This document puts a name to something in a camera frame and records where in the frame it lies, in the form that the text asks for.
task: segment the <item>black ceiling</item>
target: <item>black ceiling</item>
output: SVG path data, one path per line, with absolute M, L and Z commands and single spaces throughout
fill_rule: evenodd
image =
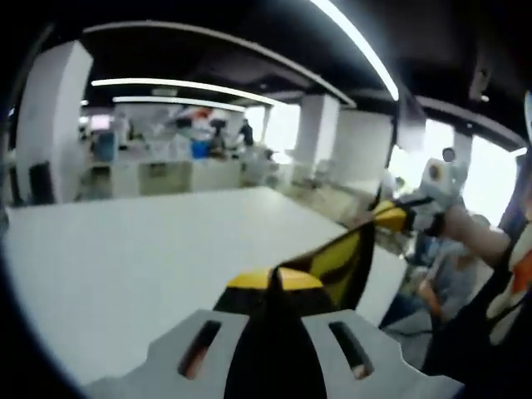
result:
M 532 81 L 526 12 L 511 0 L 333 0 L 372 44 L 392 76 L 411 92 L 486 115 L 525 134 L 522 96 Z M 339 28 L 308 0 L 226 2 L 69 2 L 47 43 L 81 37 L 84 27 L 156 20 L 208 27 L 267 47 L 342 91 L 383 89 L 377 74 Z M 241 47 L 193 33 L 121 29 L 82 36 L 95 58 L 91 78 L 162 77 L 202 81 L 255 93 L 322 88 L 289 68 Z M 477 59 L 491 70 L 488 103 L 469 100 Z M 146 89 L 94 89 L 96 101 Z M 180 91 L 230 101 L 230 96 Z

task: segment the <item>window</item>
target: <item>window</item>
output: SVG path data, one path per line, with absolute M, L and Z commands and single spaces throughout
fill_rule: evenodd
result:
M 263 106 L 251 106 L 244 113 L 244 118 L 248 120 L 249 125 L 253 128 L 253 139 L 256 143 L 263 139 L 265 114 L 266 109 Z
M 471 164 L 464 187 L 465 206 L 497 226 L 515 187 L 517 164 L 510 152 L 473 137 Z
M 426 162 L 430 158 L 442 160 L 441 152 L 453 146 L 454 134 L 453 126 L 427 120 L 423 152 L 409 154 L 395 145 L 388 169 L 394 176 L 402 177 L 411 189 L 418 187 Z
M 274 151 L 293 150 L 296 146 L 299 129 L 299 105 L 274 106 L 272 108 L 264 144 Z

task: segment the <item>white table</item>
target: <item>white table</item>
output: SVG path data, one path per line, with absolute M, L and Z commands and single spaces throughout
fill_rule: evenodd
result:
M 86 384 L 140 365 L 150 342 L 195 309 L 212 308 L 236 274 L 343 231 L 258 188 L 16 209 L 6 248 L 30 324 Z M 395 275 L 395 265 L 377 264 L 390 260 L 380 253 L 361 301 L 368 319 L 383 316 L 399 284 L 379 283 Z

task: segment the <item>ceiling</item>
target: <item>ceiling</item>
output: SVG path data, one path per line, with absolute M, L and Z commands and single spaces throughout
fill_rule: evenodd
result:
M 511 1 L 333 0 L 362 32 L 396 81 L 498 121 L 525 136 L 522 98 L 532 56 L 521 45 L 526 13 Z M 46 47 L 81 38 L 95 58 L 91 79 L 159 77 L 214 83 L 258 94 L 327 91 L 276 61 L 229 42 L 172 29 L 136 27 L 82 34 L 119 21 L 167 21 L 207 27 L 256 42 L 304 66 L 337 89 L 385 87 L 347 36 L 308 0 L 226 2 L 71 2 Z M 471 101 L 478 61 L 490 71 L 489 102 Z M 90 102 L 149 95 L 141 86 L 90 88 Z M 235 97 L 180 89 L 179 96 L 230 102 Z

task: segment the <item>ceiling light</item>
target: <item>ceiling light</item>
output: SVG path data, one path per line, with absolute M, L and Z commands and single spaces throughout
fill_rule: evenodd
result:
M 524 154 L 526 154 L 526 147 L 519 148 L 518 150 L 510 152 L 510 155 L 514 156 L 515 158 Z
M 113 97 L 114 102 L 160 102 L 165 104 L 184 104 L 187 106 L 207 106 L 208 108 L 219 108 L 228 111 L 244 112 L 243 106 L 234 106 L 223 102 L 197 100 L 195 98 L 179 97 L 158 97 L 158 96 L 122 96 Z
M 93 86 L 116 86 L 116 85 L 154 85 L 154 86 L 177 86 L 177 87 L 191 87 L 193 89 L 217 91 L 218 93 L 230 94 L 233 96 L 249 98 L 250 100 L 270 104 L 271 106 L 284 106 L 281 101 L 274 100 L 258 94 L 248 93 L 231 89 L 229 87 L 209 85 L 206 83 L 198 83 L 197 81 L 175 81 L 171 79 L 154 79 L 149 77 L 126 77 L 122 79 L 105 79 L 102 81 L 92 81 Z
M 378 55 L 373 51 L 367 40 L 351 23 L 351 21 L 349 21 L 347 17 L 343 15 L 342 12 L 329 0 L 309 1 L 322 10 L 325 14 L 327 14 L 327 16 L 331 18 L 334 23 L 336 23 L 349 36 L 349 38 L 357 45 L 364 57 L 369 61 L 370 64 L 372 64 L 373 69 L 375 69 L 375 72 L 381 78 L 384 86 L 386 86 L 392 95 L 392 98 L 395 101 L 399 100 L 399 90 L 397 89 L 397 85 L 392 80 L 392 77 L 384 67 L 384 64 L 382 64 L 382 61 Z

